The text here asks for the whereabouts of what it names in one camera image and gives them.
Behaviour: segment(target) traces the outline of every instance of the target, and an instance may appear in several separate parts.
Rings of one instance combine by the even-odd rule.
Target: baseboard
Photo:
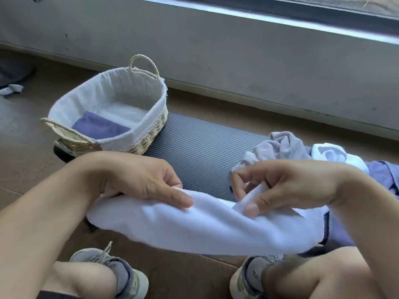
[[[54,53],[48,53],[41,50],[11,45],[7,43],[0,42],[0,49],[8,49],[17,51],[20,53],[30,54],[34,56],[39,56],[49,60],[54,60],[57,62],[62,62],[65,64],[82,67],[85,69],[95,70],[95,71],[105,71],[113,69],[115,67],[105,64],[100,64],[96,62],[91,62],[87,60],[75,59],[64,55],[57,55]],[[333,125],[349,130],[359,131],[367,134],[377,135],[381,137],[390,138],[393,140],[399,140],[399,130],[389,129],[381,127],[378,125],[372,125],[363,123],[360,121],[349,120],[346,118],[340,118],[337,116],[327,115],[311,110],[296,108],[288,105],[268,102],[265,100],[260,100],[257,98],[252,98],[248,96],[243,96],[239,94],[234,94],[232,92],[225,92],[221,90],[216,90],[212,88],[206,88],[194,84],[184,83],[177,80],[165,79],[166,85],[170,88],[183,90],[203,96],[209,96],[211,98],[216,98],[219,100],[225,100],[228,102],[233,102],[245,106],[255,107],[262,110],[272,111],[280,114],[295,116],[298,118],[304,118],[307,120],[318,121],[320,123]]]

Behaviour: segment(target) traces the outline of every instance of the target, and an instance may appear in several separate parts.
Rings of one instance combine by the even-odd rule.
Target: hand
[[[129,153],[101,151],[87,154],[105,173],[103,184],[137,199],[155,198],[179,208],[189,208],[194,202],[182,188],[172,166],[163,159]]]
[[[248,216],[257,216],[282,206],[308,209],[329,205],[337,199],[338,190],[348,176],[361,173],[343,163],[275,159],[233,171],[230,183],[240,201],[261,181],[266,181],[270,189],[245,208]]]

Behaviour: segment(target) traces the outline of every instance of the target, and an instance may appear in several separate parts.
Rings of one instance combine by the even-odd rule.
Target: person's left hand
[[[79,158],[84,157],[104,172],[106,187],[137,199],[159,199],[179,208],[194,204],[190,196],[174,188],[182,188],[182,182],[163,159],[111,151],[93,152]]]

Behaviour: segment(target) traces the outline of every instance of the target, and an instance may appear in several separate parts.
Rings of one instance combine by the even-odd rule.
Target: purple garment
[[[399,166],[387,161],[372,161],[368,165],[370,176],[399,199]],[[343,246],[356,246],[337,218],[330,212],[328,220],[328,236],[324,246],[326,251]]]
[[[85,111],[73,124],[72,129],[95,140],[115,137],[130,130],[129,127],[114,123],[90,111]]]

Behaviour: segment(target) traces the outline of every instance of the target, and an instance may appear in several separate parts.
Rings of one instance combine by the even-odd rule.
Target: wall
[[[3,43],[110,66],[143,53],[177,84],[399,130],[395,44],[144,0],[1,0],[0,24]]]

